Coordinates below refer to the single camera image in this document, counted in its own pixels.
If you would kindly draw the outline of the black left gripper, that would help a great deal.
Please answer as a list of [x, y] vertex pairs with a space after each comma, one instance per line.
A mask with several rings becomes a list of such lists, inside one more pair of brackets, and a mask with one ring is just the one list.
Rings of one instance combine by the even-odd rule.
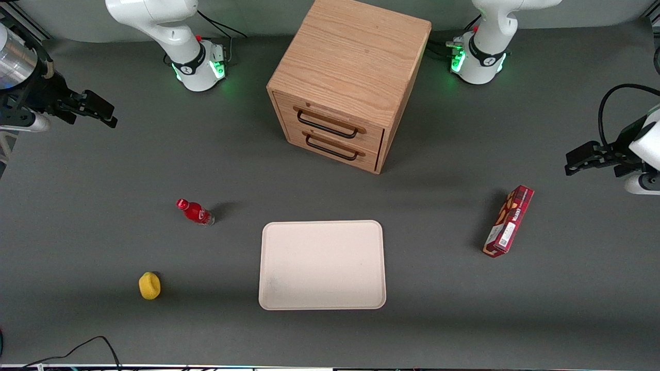
[[573, 176], [594, 167], [610, 166], [620, 172], [643, 172], [644, 161], [632, 152], [630, 149], [632, 143], [633, 140], [617, 140], [609, 144], [585, 143], [578, 146], [566, 153], [564, 174]]

